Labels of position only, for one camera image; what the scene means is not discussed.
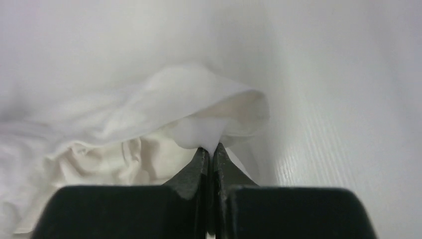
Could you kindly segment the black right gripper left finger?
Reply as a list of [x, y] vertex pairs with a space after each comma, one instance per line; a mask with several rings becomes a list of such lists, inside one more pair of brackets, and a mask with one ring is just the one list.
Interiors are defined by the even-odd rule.
[[204, 239], [209, 154], [199, 148], [156, 186], [67, 186], [48, 201], [34, 239]]

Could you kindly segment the white t-shirt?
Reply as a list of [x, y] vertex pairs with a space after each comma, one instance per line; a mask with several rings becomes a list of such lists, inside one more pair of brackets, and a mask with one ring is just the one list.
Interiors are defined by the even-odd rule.
[[268, 118], [262, 91], [183, 64], [2, 122], [0, 236], [28, 238], [62, 187], [163, 183], [197, 147], [214, 153]]

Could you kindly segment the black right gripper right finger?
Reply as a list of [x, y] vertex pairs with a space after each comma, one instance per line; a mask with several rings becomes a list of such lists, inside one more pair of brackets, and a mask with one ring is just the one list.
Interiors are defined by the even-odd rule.
[[343, 188], [260, 186], [219, 144], [212, 160], [218, 239], [374, 239], [367, 212]]

